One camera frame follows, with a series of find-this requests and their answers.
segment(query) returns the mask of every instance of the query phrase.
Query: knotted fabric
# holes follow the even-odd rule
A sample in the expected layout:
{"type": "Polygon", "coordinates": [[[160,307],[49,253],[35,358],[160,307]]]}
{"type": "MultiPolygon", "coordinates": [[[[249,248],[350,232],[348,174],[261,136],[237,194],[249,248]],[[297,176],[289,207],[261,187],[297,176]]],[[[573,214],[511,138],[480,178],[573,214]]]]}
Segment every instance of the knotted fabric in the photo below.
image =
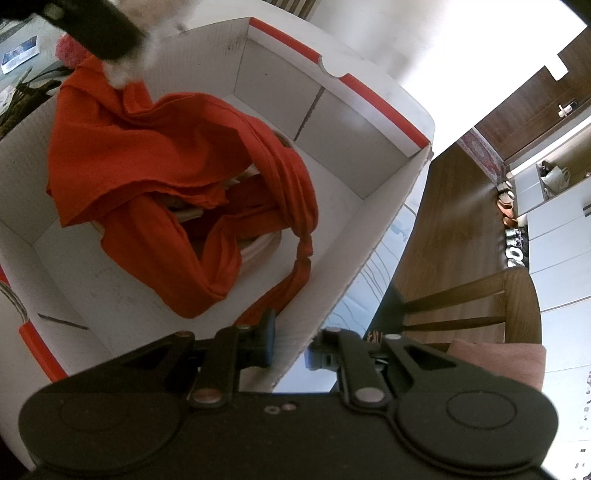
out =
{"type": "Polygon", "coordinates": [[[301,157],[218,98],[173,93],[153,103],[143,83],[110,87],[91,57],[59,93],[48,169],[61,225],[99,222],[103,250],[180,316],[223,300],[241,267],[238,242],[266,233],[299,237],[293,270],[236,322],[281,311],[309,279],[318,206],[301,157]],[[260,175],[227,190],[251,164],[260,175]],[[155,192],[205,213],[181,226],[155,192]]]}

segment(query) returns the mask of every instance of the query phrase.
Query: black mount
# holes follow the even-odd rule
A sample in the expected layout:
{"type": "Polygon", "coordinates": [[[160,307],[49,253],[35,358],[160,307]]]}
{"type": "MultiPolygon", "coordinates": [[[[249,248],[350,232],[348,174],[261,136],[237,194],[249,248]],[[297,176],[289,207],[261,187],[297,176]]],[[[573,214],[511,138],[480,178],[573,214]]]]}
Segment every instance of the black mount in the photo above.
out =
{"type": "Polygon", "coordinates": [[[550,478],[542,394],[400,335],[320,332],[308,362],[339,392],[237,391],[271,365],[274,330],[269,310],[210,340],[179,332],[43,388],[20,416],[30,478],[550,478]]]}

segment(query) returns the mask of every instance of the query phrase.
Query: door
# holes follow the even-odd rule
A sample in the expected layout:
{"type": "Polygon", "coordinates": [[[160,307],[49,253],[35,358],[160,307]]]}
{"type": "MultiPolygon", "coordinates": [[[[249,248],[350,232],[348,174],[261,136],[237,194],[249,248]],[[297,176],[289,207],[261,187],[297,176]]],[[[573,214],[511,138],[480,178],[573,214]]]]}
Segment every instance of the door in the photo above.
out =
{"type": "Polygon", "coordinates": [[[559,105],[591,99],[591,28],[587,27],[558,55],[569,69],[554,80],[543,67],[476,125],[503,160],[544,135],[561,119],[559,105]]]}

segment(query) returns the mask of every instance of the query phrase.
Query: rug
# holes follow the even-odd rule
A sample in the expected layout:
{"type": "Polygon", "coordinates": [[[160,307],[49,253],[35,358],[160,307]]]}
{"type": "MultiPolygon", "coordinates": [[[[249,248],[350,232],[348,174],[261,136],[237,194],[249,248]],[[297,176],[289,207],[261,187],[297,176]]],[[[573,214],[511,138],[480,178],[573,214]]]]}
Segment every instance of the rug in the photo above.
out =
{"type": "Polygon", "coordinates": [[[498,185],[505,181],[506,170],[503,159],[476,128],[465,133],[457,144],[470,155],[492,183],[498,185]]]}

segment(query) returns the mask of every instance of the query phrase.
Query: white bag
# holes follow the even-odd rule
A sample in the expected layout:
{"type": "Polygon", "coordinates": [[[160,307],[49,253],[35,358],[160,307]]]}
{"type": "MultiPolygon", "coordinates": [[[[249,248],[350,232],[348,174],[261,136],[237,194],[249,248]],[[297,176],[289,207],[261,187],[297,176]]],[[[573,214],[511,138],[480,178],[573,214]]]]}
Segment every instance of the white bag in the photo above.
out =
{"type": "Polygon", "coordinates": [[[558,195],[569,188],[570,170],[568,168],[560,169],[554,167],[550,173],[542,177],[542,181],[548,187],[550,196],[558,195]]]}

